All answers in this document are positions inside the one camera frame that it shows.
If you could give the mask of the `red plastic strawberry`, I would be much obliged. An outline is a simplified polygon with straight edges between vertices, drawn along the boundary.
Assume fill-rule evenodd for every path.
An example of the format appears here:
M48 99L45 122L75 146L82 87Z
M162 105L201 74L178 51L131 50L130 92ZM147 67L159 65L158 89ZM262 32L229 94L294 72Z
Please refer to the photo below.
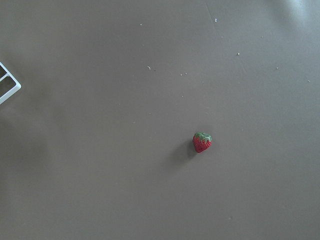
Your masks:
M205 132L196 132L192 138L194 150L201 153L207 150L212 144L212 136Z

